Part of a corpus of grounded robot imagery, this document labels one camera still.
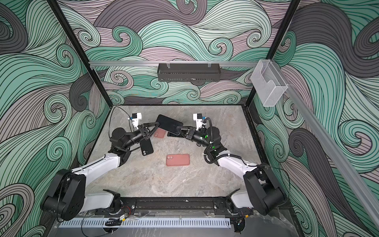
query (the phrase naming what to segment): black metal frame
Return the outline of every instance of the black metal frame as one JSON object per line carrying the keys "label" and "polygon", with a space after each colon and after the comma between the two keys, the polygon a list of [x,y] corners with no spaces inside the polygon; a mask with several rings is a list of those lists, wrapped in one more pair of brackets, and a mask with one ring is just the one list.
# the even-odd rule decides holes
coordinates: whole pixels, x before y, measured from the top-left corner
{"label": "black metal frame", "polygon": [[112,108],[113,103],[111,101],[111,98],[109,97],[108,93],[106,92],[104,86],[102,85],[99,76],[97,75],[96,71],[93,70],[89,66],[89,59],[80,46],[80,43],[78,39],[75,37],[75,34],[73,30],[70,27],[70,24],[68,23],[67,19],[65,18],[62,9],[59,7],[58,2],[56,0],[47,0],[47,3],[49,4],[50,8],[52,9],[55,17],[59,21],[60,25],[62,26],[64,32],[66,33],[68,39],[71,41],[76,53],[79,55],[79,58],[83,62],[84,66],[86,67],[89,75],[91,76],[92,80],[96,84],[97,88],[99,89],[101,95],[104,97],[106,103],[110,108]]}
{"label": "black metal frame", "polygon": [[262,143],[261,143],[260,138],[258,136],[258,132],[257,132],[255,126],[254,126],[254,123],[252,122],[253,120],[251,118],[250,112],[247,109],[247,107],[244,106],[244,105],[242,105],[242,110],[243,110],[243,113],[245,115],[246,122],[249,125],[251,136],[253,137],[253,140],[254,140],[254,143],[255,143],[255,147],[257,148],[257,152],[258,152],[259,158],[260,158],[261,162],[269,164],[268,159],[266,157],[265,149],[262,146]]}
{"label": "black metal frame", "polygon": [[244,217],[252,214],[252,210],[243,207],[238,214],[232,214],[228,206],[228,197],[163,197],[163,198],[127,198],[121,197],[122,208],[117,215],[111,215],[106,209],[97,209],[95,215],[105,217],[121,216],[129,213],[135,216],[154,214],[155,211],[200,211],[205,215],[222,215],[226,218]]}
{"label": "black metal frame", "polygon": [[[58,2],[56,0],[47,0],[48,4],[50,5],[53,13],[55,14],[56,18],[58,19],[59,23],[61,24],[63,30],[67,34],[69,40],[71,41],[75,51],[79,55],[79,58],[82,60],[83,64],[85,65],[88,73],[90,74],[91,78],[93,79],[94,83],[98,87],[100,93],[104,97],[106,103],[110,107],[110,110],[108,112],[108,115],[103,123],[102,129],[104,128],[104,125],[106,121],[108,120],[108,117],[110,115],[110,112],[113,108],[113,103],[106,92],[105,88],[103,87],[101,80],[96,73],[95,70],[93,70],[89,65],[89,59],[87,55],[85,54],[84,50],[82,49],[78,39],[75,37],[75,34],[70,27],[67,19],[65,18],[61,8],[58,5]],[[277,35],[275,36],[274,42],[272,46],[270,47],[270,50],[266,56],[266,59],[273,59],[274,54],[279,47],[287,29],[291,22],[291,19],[300,3],[300,0],[292,0],[290,3],[290,6],[286,12],[286,15],[279,27],[279,31]],[[248,107],[251,104],[253,97],[256,93],[255,88],[252,88],[249,97],[246,100],[245,104],[237,104],[242,107],[242,110],[244,112],[246,122],[249,125],[249,129],[251,132],[251,135],[253,137],[254,143],[256,145],[258,155],[262,162],[268,163],[268,159],[266,157],[266,154],[264,152],[264,148],[260,142],[260,138],[258,136],[257,130],[255,129],[255,126],[252,122],[252,118],[250,115],[250,112],[248,111]],[[127,106],[162,106],[163,104],[128,104]],[[215,104],[195,104],[198,106],[215,106]],[[227,197],[180,197],[180,198],[123,198],[121,197],[121,200],[124,203],[124,206],[122,208],[122,213],[128,213],[129,209],[126,208],[126,206],[129,206],[130,208],[134,206],[134,208],[131,208],[131,214],[136,214],[136,212],[146,212],[148,211],[159,211],[159,210],[198,210],[198,211],[205,211],[209,214],[215,214],[215,215],[224,215],[227,218],[230,218],[231,221],[236,219],[235,215],[231,215],[230,213],[226,213],[227,208],[226,203]],[[286,209],[290,209],[290,211],[293,212],[292,206],[284,206]],[[249,215],[252,211],[245,208],[241,211],[241,214],[238,214],[238,217],[244,217],[245,215]],[[104,213],[103,209],[97,210],[97,214],[99,215],[106,215]],[[297,223],[296,229],[300,235],[302,235],[301,229],[299,229],[299,223],[297,218],[293,218],[293,221]]]}
{"label": "black metal frame", "polygon": [[[106,115],[106,118],[105,118],[105,120],[104,120],[104,122],[103,122],[103,125],[101,126],[100,132],[103,130],[103,128],[104,128],[104,126],[105,126],[105,124],[106,124],[106,121],[108,120],[108,117],[109,117],[109,115],[111,114],[112,108],[113,108],[113,106],[109,108],[108,114]],[[95,139],[95,143],[94,143],[93,147],[91,148],[91,150],[89,151],[88,158],[87,158],[86,162],[84,163],[84,165],[86,165],[86,164],[88,163],[89,156],[92,154],[92,152],[93,152],[93,150],[94,150],[94,148],[95,148],[95,145],[96,145],[97,140],[99,139],[99,137],[100,137],[100,134],[99,134],[99,136]]]}

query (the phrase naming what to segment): swirl pattern wall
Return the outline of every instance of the swirl pattern wall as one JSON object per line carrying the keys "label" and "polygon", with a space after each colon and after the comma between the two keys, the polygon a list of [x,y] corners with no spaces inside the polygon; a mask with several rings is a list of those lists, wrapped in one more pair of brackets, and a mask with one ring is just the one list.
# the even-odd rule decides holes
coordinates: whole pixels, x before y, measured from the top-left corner
{"label": "swirl pattern wall", "polygon": [[[301,4],[274,60],[379,197],[379,1]],[[253,119],[271,165],[291,179],[306,236],[379,236],[372,220],[286,94],[254,98]],[[275,170],[288,189],[284,172]]]}
{"label": "swirl pattern wall", "polygon": [[[290,0],[58,0],[90,60],[258,61]],[[156,67],[98,67],[115,104],[244,104],[252,68],[158,82]]]}
{"label": "swirl pattern wall", "polygon": [[46,0],[3,3],[0,236],[42,236],[54,221],[39,208],[46,189],[85,163],[109,107]]}

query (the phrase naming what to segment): clear acrylic holder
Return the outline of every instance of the clear acrylic holder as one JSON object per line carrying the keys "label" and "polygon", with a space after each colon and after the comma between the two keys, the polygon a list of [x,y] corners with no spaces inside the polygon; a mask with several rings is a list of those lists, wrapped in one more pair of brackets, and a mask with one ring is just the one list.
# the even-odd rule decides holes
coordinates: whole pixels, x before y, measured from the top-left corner
{"label": "clear acrylic holder", "polygon": [[271,60],[259,60],[250,78],[264,107],[274,107],[288,88],[279,65]]}

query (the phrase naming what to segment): teal swirl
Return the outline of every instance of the teal swirl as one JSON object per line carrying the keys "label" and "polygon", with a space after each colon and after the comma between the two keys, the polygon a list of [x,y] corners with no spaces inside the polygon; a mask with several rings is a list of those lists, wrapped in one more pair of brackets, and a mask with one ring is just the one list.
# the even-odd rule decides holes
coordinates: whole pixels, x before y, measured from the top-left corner
{"label": "teal swirl", "polygon": [[158,80],[158,78],[154,78],[153,80],[151,80],[150,82],[150,86],[153,88],[153,89],[162,89],[162,88],[165,88],[167,86],[167,82],[160,82]]}
{"label": "teal swirl", "polygon": [[[25,164],[28,164],[43,147],[60,134],[71,120],[72,108],[65,96],[54,94],[48,98],[45,104],[47,103],[63,105],[66,109],[65,116],[62,117],[62,112],[55,112],[54,116],[49,116],[51,109],[45,106],[47,118],[53,118],[51,121],[56,123],[16,135],[0,143],[0,157],[2,157],[0,174],[3,174],[0,176],[0,188],[16,183],[26,167]],[[23,157],[23,159],[14,159],[15,157]]]}
{"label": "teal swirl", "polygon": [[284,162],[287,159],[290,150],[288,142],[283,143],[287,133],[282,134],[277,132],[275,126],[283,127],[283,124],[280,125],[280,120],[277,116],[274,116],[273,119],[273,122],[270,121],[270,123],[268,123],[269,127],[266,127],[263,124],[258,124],[257,131],[261,131],[265,135],[265,152],[267,153],[267,156],[275,158],[277,162]]}
{"label": "teal swirl", "polygon": [[258,96],[254,96],[253,100],[259,117],[265,120],[270,120],[274,117],[275,107],[264,107]]}
{"label": "teal swirl", "polygon": [[173,20],[158,20],[142,28],[138,35],[141,37],[143,49],[150,47],[169,47],[177,49],[198,61],[228,61],[233,54],[230,41],[226,44],[226,52],[215,55],[208,50],[200,37],[188,26]]}
{"label": "teal swirl", "polygon": [[83,110],[74,115],[64,131],[66,137],[72,146],[72,157],[75,157],[79,146],[79,140],[82,130],[89,130],[95,126],[96,117],[92,111]]}
{"label": "teal swirl", "polygon": [[246,40],[247,45],[250,48],[258,48],[260,46],[260,39],[261,38],[262,38],[262,34],[260,32],[258,32],[258,31],[252,32],[247,37],[247,40]]}
{"label": "teal swirl", "polygon": [[113,29],[112,35],[115,40],[120,40],[120,34],[127,33],[130,43],[125,47],[101,46],[86,50],[89,60],[120,60],[127,56],[137,56],[142,51],[142,41],[138,34],[125,26],[118,26]]}
{"label": "teal swirl", "polygon": [[[241,53],[235,55],[230,61],[252,61],[257,62],[260,59],[265,59],[270,48],[254,48],[242,51]],[[253,67],[223,67],[225,70],[231,71],[244,71],[249,70]]]}
{"label": "teal swirl", "polygon": [[176,102],[179,104],[183,104],[183,102],[188,103],[188,104],[195,104],[191,101],[196,101],[196,99],[193,99],[193,97],[199,97],[200,92],[197,95],[197,92],[192,90],[192,89],[186,89],[181,91],[180,93],[177,93],[175,95],[169,96],[165,98],[162,101],[162,104],[170,104],[171,102]]}
{"label": "teal swirl", "polygon": [[49,161],[57,161],[60,158],[71,157],[72,147],[70,141],[65,137],[56,137],[47,146],[47,158]]}
{"label": "teal swirl", "polygon": [[72,54],[70,66],[62,67],[49,60],[28,54],[0,56],[0,117],[16,100],[41,87],[74,82],[81,73],[81,63]]}
{"label": "teal swirl", "polygon": [[108,117],[108,111],[109,107],[106,103],[103,104],[104,108],[104,113],[100,115],[96,119],[96,123],[92,128],[88,128],[87,126],[83,125],[80,133],[80,140],[79,140],[79,145],[77,149],[77,159],[81,165],[84,165],[86,162],[86,158],[84,157],[84,149],[85,147],[92,141],[94,141],[98,136],[99,132],[102,130],[104,121]]}
{"label": "teal swirl", "polygon": [[76,11],[62,3],[59,3],[59,6],[71,28],[74,31],[79,30],[78,38],[80,41],[88,47],[97,47],[100,44],[100,34],[97,29]]}
{"label": "teal swirl", "polygon": [[[179,10],[178,5],[176,4],[177,0],[167,0],[169,1],[176,9]],[[196,0],[190,0],[194,4],[194,10],[197,9],[197,1]],[[223,0],[207,0],[207,12],[212,9],[216,4],[219,2],[222,2]]]}
{"label": "teal swirl", "polygon": [[35,226],[28,230],[25,234],[22,235],[22,237],[36,237],[36,236],[43,236],[44,232],[46,230],[45,226]]}
{"label": "teal swirl", "polygon": [[231,39],[253,30],[259,34],[254,34],[254,40],[251,39],[248,46],[257,48],[262,46],[271,35],[268,15],[253,0],[224,0],[214,6],[199,23],[188,27],[207,47],[217,38]]}
{"label": "teal swirl", "polygon": [[286,126],[289,129],[296,129],[300,127],[304,123],[304,118],[301,116],[299,111],[297,111],[295,120],[289,120],[286,116],[293,115],[293,108],[294,106],[291,98],[287,99],[286,102],[283,104],[283,96],[279,99],[279,101],[276,103],[275,108],[278,112],[278,116],[280,120],[283,122],[284,126]]}
{"label": "teal swirl", "polygon": [[202,98],[205,102],[213,102],[214,104],[237,104],[241,100],[241,94],[237,91],[222,91],[210,97]]}
{"label": "teal swirl", "polygon": [[338,128],[338,135],[342,142],[337,142],[337,144],[342,148],[356,170],[360,173],[366,173],[376,169],[379,165],[379,161],[375,162],[377,160],[375,147],[379,143],[379,121],[377,116],[379,109],[375,100],[378,88],[377,78],[357,78],[348,73],[345,73],[345,76],[346,96],[340,120],[345,125],[348,121],[355,121],[354,127],[362,129],[362,133],[369,136],[373,147],[364,155],[352,154],[346,146],[356,147],[358,140],[356,140],[355,134],[351,134],[350,130],[352,128],[349,130],[347,130],[347,127],[342,129],[342,124]]}
{"label": "teal swirl", "polygon": [[[193,91],[192,93],[194,93],[194,96],[187,97],[187,94],[184,93],[184,91],[187,91],[187,90]],[[183,99],[187,98],[188,100],[195,100],[200,97],[200,89],[197,86],[191,84],[191,82],[170,82],[170,85],[167,91],[157,98],[171,97],[173,95],[180,95],[180,98],[183,98]]]}
{"label": "teal swirl", "polygon": [[213,40],[209,45],[209,52],[214,55],[221,53],[222,47],[220,44],[224,44],[226,46],[226,50],[229,50],[229,52],[225,52],[226,54],[233,53],[232,42],[227,38],[218,38]]}
{"label": "teal swirl", "polygon": [[338,135],[342,143],[350,147],[358,147],[361,139],[356,137],[356,133],[364,133],[371,139],[371,148],[362,155],[352,155],[347,153],[350,162],[355,167],[359,167],[360,173],[370,172],[378,166],[379,154],[379,131],[370,124],[360,120],[348,120],[338,127]]}
{"label": "teal swirl", "polygon": [[116,105],[122,105],[124,104],[125,100],[124,100],[124,97],[122,97],[119,93],[116,93],[114,91],[107,91],[109,97],[111,98],[111,101],[113,104],[116,104]]}
{"label": "teal swirl", "polygon": [[26,12],[28,45],[23,53],[57,63],[56,48],[65,43],[66,34],[45,0],[32,1]]}
{"label": "teal swirl", "polygon": [[290,30],[287,31],[286,35],[284,36],[282,40],[282,43],[281,43],[282,46],[284,45],[287,39],[290,40],[290,47],[284,52],[277,50],[275,53],[275,62],[277,62],[280,67],[287,65],[291,61],[293,55],[295,54],[295,50],[296,50],[295,33]]}
{"label": "teal swirl", "polygon": [[68,51],[71,56],[76,55],[75,51],[67,44],[59,45],[56,49],[56,58],[62,67],[68,67],[73,63],[70,56],[66,54],[65,51]]}

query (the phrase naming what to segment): black cable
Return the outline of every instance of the black cable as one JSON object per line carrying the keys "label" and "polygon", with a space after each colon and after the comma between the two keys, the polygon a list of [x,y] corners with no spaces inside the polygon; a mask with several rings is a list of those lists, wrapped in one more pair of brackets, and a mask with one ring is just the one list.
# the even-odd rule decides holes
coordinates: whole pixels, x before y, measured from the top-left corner
{"label": "black cable", "polygon": [[242,162],[243,162],[246,166],[249,166],[249,167],[267,166],[267,167],[271,167],[271,168],[274,168],[274,169],[278,169],[278,170],[282,170],[282,171],[284,171],[284,172],[286,173],[287,177],[288,177],[288,195],[287,195],[286,199],[284,200],[284,202],[283,202],[282,204],[280,204],[280,205],[277,205],[277,206],[281,206],[281,205],[285,204],[285,203],[288,201],[288,199],[290,198],[290,194],[291,194],[291,179],[290,179],[290,176],[289,176],[289,174],[288,174],[288,172],[287,172],[286,170],[284,170],[284,169],[282,169],[282,168],[274,167],[274,166],[271,166],[271,165],[248,165],[248,164],[246,164],[246,163],[243,161],[243,159],[241,159],[241,160],[242,160]]}
{"label": "black cable", "polygon": [[105,226],[119,226],[122,224],[122,220],[119,218],[110,218],[107,222],[105,222]]}
{"label": "black cable", "polygon": [[84,234],[84,232],[83,232],[83,222],[84,222],[84,218],[86,218],[87,213],[88,213],[88,211],[87,211],[86,214],[84,215],[83,220],[81,220],[81,225],[80,225],[81,233],[82,233],[85,237],[101,237],[101,236],[105,236],[105,235],[107,235],[107,234],[112,233],[112,232],[107,232],[107,233],[105,233],[105,234],[97,235],[97,236],[88,236],[88,235]]}
{"label": "black cable", "polygon": [[130,120],[131,120],[130,115],[125,110],[123,110],[123,108],[121,108],[120,106],[114,106],[112,113],[111,113],[111,116],[109,117],[109,124],[108,124],[108,137],[109,138],[111,138],[111,135],[109,134],[109,132],[111,131],[111,120],[112,120],[112,115],[113,115],[115,108],[119,108],[120,110],[124,111],[128,115],[129,128],[130,128],[130,131],[132,132],[132,127],[130,126]]}
{"label": "black cable", "polygon": [[234,158],[237,158],[237,159],[241,159],[242,160],[242,157],[240,157],[239,155],[233,155],[233,154],[224,154],[224,155],[219,155],[218,157],[216,157],[214,160],[208,160],[207,157],[204,155],[204,158],[205,158],[205,161],[208,163],[208,164],[213,164],[215,163],[218,159],[222,158],[222,157],[226,157],[226,156],[230,156],[230,157],[234,157]]}
{"label": "black cable", "polygon": [[209,129],[211,131],[211,140],[210,140],[210,144],[205,148],[204,150],[204,160],[208,163],[208,164],[212,164],[213,162],[215,162],[216,160],[214,160],[213,162],[209,163],[208,159],[207,159],[207,154],[208,154],[208,151],[211,149],[211,147],[213,147],[213,130],[212,130],[212,120],[210,118],[205,118],[203,120],[203,123],[206,123],[207,121],[209,121]]}
{"label": "black cable", "polygon": [[135,151],[135,150],[137,150],[137,149],[139,149],[139,148],[141,148],[141,146],[139,146],[139,147],[137,147],[137,148],[131,150],[130,152]]}
{"label": "black cable", "polygon": [[237,219],[237,220],[235,220],[235,221],[232,221],[231,224],[234,224],[234,223],[236,223],[237,221],[242,220],[243,218],[245,218],[245,217],[241,217],[241,218],[239,218],[239,219]]}
{"label": "black cable", "polygon": [[59,223],[62,223],[64,222],[64,219],[62,219],[62,221],[59,220],[58,218],[58,212],[59,212],[59,200],[61,199],[61,194],[62,194],[62,188],[63,188],[63,185],[65,182],[67,182],[67,176],[70,175],[71,173],[66,173],[62,180],[61,180],[61,188],[59,190],[59,194],[58,194],[58,203],[56,205],[56,221],[59,222]]}

